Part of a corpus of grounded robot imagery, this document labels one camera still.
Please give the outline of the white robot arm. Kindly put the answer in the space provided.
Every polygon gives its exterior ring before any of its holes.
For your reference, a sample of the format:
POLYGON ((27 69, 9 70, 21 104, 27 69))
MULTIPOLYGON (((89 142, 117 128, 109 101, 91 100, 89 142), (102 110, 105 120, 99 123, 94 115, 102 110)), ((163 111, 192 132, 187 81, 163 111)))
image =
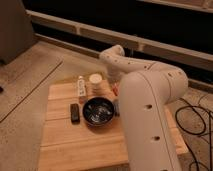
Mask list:
POLYGON ((186 73, 166 63, 130 58, 120 45, 99 54, 119 83, 118 105, 131 171, 182 171, 165 105, 188 89, 186 73))

